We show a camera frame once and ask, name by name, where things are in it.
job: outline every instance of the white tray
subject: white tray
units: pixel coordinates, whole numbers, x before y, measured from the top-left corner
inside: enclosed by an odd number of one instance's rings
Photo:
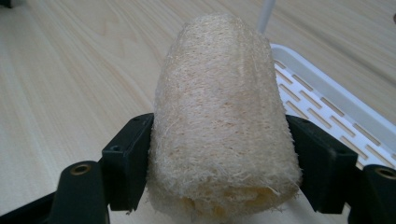
[[[309,119],[359,154],[358,167],[396,167],[396,128],[297,52],[272,44],[287,114]]]

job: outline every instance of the black object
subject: black object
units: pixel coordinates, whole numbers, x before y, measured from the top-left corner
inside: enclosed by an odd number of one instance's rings
[[[0,223],[58,223],[64,218],[67,223],[108,223],[107,204],[112,210],[136,210],[146,185],[153,119],[153,114],[131,119],[103,149],[99,162],[66,168],[54,202],[52,193],[3,215]],[[396,171],[378,165],[361,171],[355,166],[358,155],[318,126],[293,116],[287,121],[303,169],[301,190],[315,211],[339,214],[348,203],[351,224],[396,223]]]
[[[0,0],[0,6],[12,8],[11,0]]]

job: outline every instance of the white rod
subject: white rod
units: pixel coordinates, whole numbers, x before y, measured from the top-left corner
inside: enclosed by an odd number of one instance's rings
[[[260,13],[259,22],[257,24],[257,30],[264,34],[265,28],[267,27],[268,21],[271,17],[272,9],[275,5],[275,0],[264,0],[262,4],[262,12]]]

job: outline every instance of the fibrous sponge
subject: fibrous sponge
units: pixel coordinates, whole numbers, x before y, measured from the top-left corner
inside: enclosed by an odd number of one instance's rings
[[[301,170],[267,39],[213,14],[184,26],[154,103],[148,193],[154,208],[216,223],[275,208]]]

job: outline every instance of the tabletop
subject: tabletop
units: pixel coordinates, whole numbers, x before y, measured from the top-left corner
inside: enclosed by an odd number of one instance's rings
[[[56,190],[65,167],[98,161],[131,118],[152,112],[163,59],[184,22],[227,12],[252,27],[262,0],[25,0],[0,8],[0,216]],[[395,0],[278,0],[266,36],[396,124]],[[347,223],[300,194],[236,223]],[[113,223],[172,223],[143,196]]]

